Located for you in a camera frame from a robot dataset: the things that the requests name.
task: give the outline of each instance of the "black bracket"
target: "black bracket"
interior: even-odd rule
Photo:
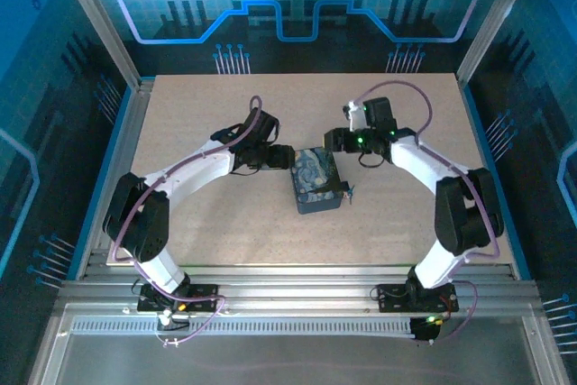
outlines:
[[[126,173],[116,184],[116,189],[106,211],[103,230],[116,239],[136,201],[149,186],[144,178]],[[170,205],[166,194],[152,191],[136,213],[124,235],[121,247],[138,262],[154,259],[169,240]]]
[[[452,284],[431,289],[416,299],[407,292],[405,284],[379,284],[375,290],[380,313],[440,314],[449,309],[452,313],[459,311],[459,302]]]
[[[495,235],[500,236],[503,217],[490,172],[484,168],[469,170],[467,178],[481,196]],[[472,194],[461,178],[444,178],[436,183],[435,234],[443,248],[455,256],[490,242],[479,208],[476,204],[467,207],[465,198],[472,200]]]
[[[179,296],[182,298],[204,298],[217,294],[218,286],[216,284],[189,284],[186,286],[186,290],[179,293]],[[214,313],[216,311],[217,302],[217,300],[189,303],[172,301],[162,296],[150,284],[144,284],[141,287],[138,307],[136,309],[141,313],[162,312],[166,308],[170,309],[174,313]]]

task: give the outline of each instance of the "robotic arm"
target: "robotic arm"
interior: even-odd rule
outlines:
[[[416,139],[408,128],[399,129],[387,98],[376,98],[343,111],[349,128],[336,128],[325,135],[325,147],[331,151],[375,153],[406,170],[435,195],[435,233],[437,239],[427,256],[408,275],[407,292],[415,303],[428,293],[452,281],[453,274],[468,261],[468,256],[490,243],[479,206],[484,206],[496,236],[503,232],[497,192],[486,169],[470,170],[433,151]],[[481,204],[467,206],[473,200],[461,178],[466,176],[481,197]]]
[[[129,222],[120,248],[125,249],[144,271],[151,283],[154,298],[161,299],[159,309],[176,307],[162,292],[181,298],[198,294],[191,289],[188,275],[172,259],[166,244],[169,239],[169,216],[199,188],[214,179],[234,173],[242,165],[253,170],[289,169],[294,165],[295,152],[290,146],[273,144],[279,134],[279,120],[253,108],[244,124],[224,128],[211,135],[197,151],[165,169],[139,178],[128,173],[120,178],[105,216],[104,231],[114,240],[127,216],[144,192],[162,180],[146,197]],[[224,148],[242,133],[253,128],[238,143]]]

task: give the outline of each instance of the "cable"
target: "cable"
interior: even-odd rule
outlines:
[[[251,173],[239,173],[238,171],[231,171],[230,174],[231,175],[237,175],[237,176],[252,176],[252,175],[256,175],[259,171],[261,171],[260,168],[256,169],[255,171],[252,171]]]
[[[364,98],[366,98],[368,95],[370,95],[372,92],[374,92],[375,90],[377,90],[379,87],[384,87],[384,86],[388,86],[388,85],[402,85],[402,86],[407,86],[410,87],[412,89],[415,89],[418,94],[420,96],[423,97],[423,99],[425,100],[426,103],[426,108],[428,110],[428,115],[427,115],[427,119],[425,121],[425,123],[423,124],[423,126],[417,131],[417,134],[415,134],[415,140],[418,140],[418,136],[428,128],[428,126],[431,124],[431,121],[433,120],[433,106],[431,105],[431,100],[429,99],[429,97],[426,95],[425,91],[423,89],[421,89],[419,86],[414,85],[413,83],[410,83],[408,81],[405,80],[387,80],[387,81],[382,81],[378,84],[376,84],[375,86],[371,87],[370,89],[366,90],[365,92],[362,93],[361,96],[359,96],[357,99],[355,99],[353,101],[353,104],[355,105],[359,105],[362,100]]]
[[[136,280],[134,281],[134,283],[132,284],[132,286],[130,287],[130,291],[131,291],[131,293],[132,293],[133,295],[137,295],[136,293],[134,293],[134,288],[135,288],[136,285],[140,282],[140,280],[141,280],[140,278],[139,278],[139,279],[136,279]]]
[[[251,102],[250,102],[250,110],[253,109],[253,102],[256,101],[257,103],[257,111],[255,116],[253,117],[251,124],[249,125],[249,127],[242,133],[240,134],[238,137],[236,137],[234,140],[232,140],[231,142],[227,143],[227,144],[223,144],[222,146],[218,146],[214,149],[211,149],[209,151],[206,152],[202,152],[202,153],[197,153],[195,155],[192,155],[188,158],[185,158],[184,160],[178,162],[177,164],[175,164],[174,166],[172,166],[170,169],[168,169],[166,171],[166,173],[159,177],[158,179],[156,179],[145,191],[144,193],[138,198],[138,200],[136,200],[136,203],[134,203],[133,208],[130,210],[130,212],[128,213],[128,216],[126,217],[126,219],[124,220],[124,223],[122,225],[122,227],[120,228],[120,231],[118,233],[118,236],[116,237],[115,241],[114,241],[114,246],[113,246],[113,250],[112,250],[112,257],[114,261],[129,261],[132,258],[127,258],[125,259],[119,259],[117,257],[117,253],[118,253],[118,249],[120,248],[120,245],[123,241],[124,236],[126,235],[126,232],[128,230],[128,227],[130,226],[130,223],[132,222],[132,220],[134,219],[134,216],[136,215],[136,213],[138,212],[139,207],[144,203],[144,201],[148,198],[148,196],[152,193],[152,191],[154,191],[156,189],[156,187],[158,187],[160,184],[162,184],[163,182],[166,181],[166,179],[168,179],[170,176],[172,176],[176,171],[182,169],[183,167],[187,166],[188,164],[190,164],[191,162],[198,160],[200,158],[205,158],[208,155],[211,155],[213,153],[217,153],[220,151],[223,151],[225,149],[228,149],[232,146],[235,146],[236,143],[240,142],[242,139],[244,139],[244,137],[246,137],[254,128],[254,126],[257,124],[257,121],[259,120],[259,117],[261,116],[261,110],[262,110],[262,99],[260,96],[253,96],[251,98]],[[220,303],[218,303],[217,308],[214,312],[213,315],[211,315],[203,325],[201,325],[194,333],[192,333],[191,335],[188,335],[187,337],[184,337],[180,340],[175,340],[174,342],[163,342],[165,344],[165,346],[167,344],[172,344],[172,345],[178,345],[180,343],[185,343],[188,340],[191,340],[192,338],[196,337],[198,334],[200,334],[209,324],[210,322],[216,317],[216,315],[218,315],[220,313],[220,310],[223,308],[224,303],[225,303],[225,297],[223,297],[222,295],[213,295],[211,297],[203,297],[203,298],[182,298],[182,297],[177,297],[175,295],[172,295],[170,293],[168,293],[167,291],[165,291],[164,289],[162,289],[158,284],[156,284],[154,281],[152,281],[150,279],[150,277],[146,274],[146,272],[142,269],[142,267],[139,265],[139,263],[137,261],[133,262],[134,268],[147,280],[150,282],[150,284],[160,292],[161,295],[163,295],[166,298],[170,298],[170,299],[174,299],[176,301],[180,301],[180,302],[202,302],[202,301],[222,301]]]
[[[198,160],[200,158],[205,158],[208,155],[212,155],[213,153],[217,153],[217,152],[223,151],[225,149],[228,149],[232,146],[235,146],[236,143],[240,142],[242,139],[244,139],[244,137],[246,137],[252,131],[252,129],[254,128],[254,125],[256,125],[257,121],[259,120],[259,117],[261,116],[261,110],[262,110],[262,99],[260,96],[257,96],[257,95],[255,95],[251,98],[250,109],[251,110],[253,109],[252,103],[254,101],[256,101],[258,103],[257,112],[256,112],[255,116],[253,117],[252,122],[249,125],[249,127],[241,135],[239,135],[238,137],[236,137],[234,140],[232,140],[231,142],[229,142],[227,144],[223,144],[222,146],[218,146],[214,149],[211,149],[210,151],[206,151],[206,152],[202,152],[202,153],[196,153],[196,154],[191,155],[190,157],[185,158],[184,160],[178,162],[177,164],[172,166],[170,169],[168,169],[166,171],[166,173],[164,174],[164,176],[160,176],[158,179],[156,179],[144,191],[144,193],[142,193],[142,195],[138,198],[138,200],[136,200],[136,203],[134,204],[133,208],[130,210],[130,212],[128,213],[128,216],[124,220],[124,223],[123,223],[122,227],[120,228],[118,236],[116,236],[116,240],[114,241],[114,246],[112,249],[112,257],[113,257],[114,261],[130,261],[132,259],[132,258],[119,259],[117,257],[118,249],[120,248],[120,244],[122,243],[123,238],[126,235],[126,232],[128,231],[128,227],[130,226],[130,223],[132,222],[132,220],[134,219],[134,216],[138,212],[138,208],[144,203],[144,201],[148,198],[148,196],[150,194],[152,194],[152,191],[154,191],[156,189],[156,187],[158,187],[163,182],[166,182],[166,179],[168,179],[170,176],[172,176],[176,171],[178,171],[178,170],[182,169],[183,167],[187,166],[188,164],[190,164],[192,161]]]
[[[417,148],[420,149],[421,151],[423,151],[424,153],[426,153],[427,155],[429,155],[430,157],[434,158],[435,160],[439,161],[447,169],[451,170],[453,173],[455,173],[460,178],[462,178],[463,182],[465,183],[467,188],[471,191],[471,194],[473,196],[475,204],[479,208],[479,212],[481,214],[481,219],[485,225],[485,229],[487,229],[487,234],[489,235],[490,244],[492,244],[492,246],[493,246],[493,253],[487,254],[485,252],[470,252],[468,254],[468,256],[470,256],[470,257],[471,256],[484,257],[484,258],[489,258],[489,259],[498,259],[498,257],[500,256],[500,248],[499,248],[499,244],[497,243],[497,236],[495,235],[495,231],[493,230],[493,226],[490,223],[489,214],[487,212],[487,209],[485,208],[485,205],[483,205],[483,202],[481,200],[481,196],[477,192],[477,189],[472,184],[472,182],[469,180],[469,178],[467,178],[467,175],[465,175],[462,171],[460,171],[458,168],[456,168],[450,161],[446,160],[442,155],[439,155],[435,151],[428,149],[426,146],[423,146],[421,141],[419,140],[419,135],[421,133],[423,133],[426,130],[426,128],[428,128],[428,126],[431,124],[431,121],[433,120],[433,106],[431,105],[431,100],[427,96],[425,91],[423,89],[421,89],[419,86],[414,85],[413,83],[409,83],[408,81],[405,81],[405,80],[387,80],[387,81],[380,82],[380,83],[376,84],[375,86],[369,88],[365,92],[363,92],[362,95],[360,95],[358,98],[353,100],[353,103],[355,105],[360,104],[362,102],[362,100],[364,98],[366,98],[369,94],[371,94],[374,90],[378,89],[379,87],[384,87],[387,85],[402,85],[402,86],[411,87],[412,89],[415,89],[417,91],[417,93],[420,96],[422,96],[423,99],[425,100],[428,114],[427,114],[427,119],[426,119],[425,123],[423,124],[423,126],[421,128],[419,128],[419,130],[415,134],[415,143],[417,145]],[[459,270],[459,266],[456,266],[450,272],[449,277],[453,276],[455,274],[455,272],[457,272],[458,270]]]
[[[449,314],[449,317],[447,317],[447,320],[449,320],[451,318],[451,303],[445,298],[445,297],[439,297],[442,301],[445,307],[447,307],[447,313]]]
[[[466,281],[466,280],[459,280],[459,281],[456,280],[455,283],[468,284],[469,286],[471,286],[472,294],[473,294],[472,304],[469,307],[469,313],[467,314],[467,317],[465,318],[465,320],[463,320],[463,322],[459,326],[457,326],[450,334],[448,334],[444,337],[441,337],[441,338],[437,338],[435,340],[435,344],[438,344],[439,342],[444,342],[446,340],[450,340],[451,338],[456,337],[467,326],[467,324],[471,321],[472,315],[475,312],[475,310],[477,309],[477,301],[479,300],[479,292],[477,291],[477,286],[475,286],[470,281]]]
[[[368,155],[367,153],[362,153],[359,155],[359,164],[361,164],[365,169],[376,169],[377,167],[382,166],[382,163],[385,162],[385,157],[382,157],[382,160],[378,164],[365,164],[362,162],[362,157]]]
[[[186,322],[185,324],[183,324],[183,325],[181,325],[181,326],[177,326],[176,328],[165,329],[165,330],[162,330],[162,331],[165,332],[165,333],[171,333],[172,331],[180,331],[181,329],[188,328],[188,327],[190,327],[190,322]]]
[[[369,292],[369,298],[373,301],[381,301],[382,299],[386,298],[386,297],[391,297],[391,298],[404,298],[407,295],[407,291],[405,290],[403,293],[401,293],[400,295],[395,295],[392,293],[388,293],[386,290],[382,291],[382,296],[375,298],[372,295],[372,291],[373,290],[378,290],[379,286],[375,286],[374,288],[371,289],[371,291]]]

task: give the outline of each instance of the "teal glass wall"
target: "teal glass wall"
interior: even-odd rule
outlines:
[[[544,300],[574,303],[577,0],[517,0],[470,88],[529,270]]]
[[[453,72],[493,2],[102,1],[143,75]]]
[[[0,0],[0,44],[0,381],[15,384],[65,278],[125,84],[76,0]]]

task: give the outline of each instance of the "blue patterned box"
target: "blue patterned box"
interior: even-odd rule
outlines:
[[[333,153],[325,148],[295,151],[290,174],[300,214],[336,209],[349,190],[339,178]]]

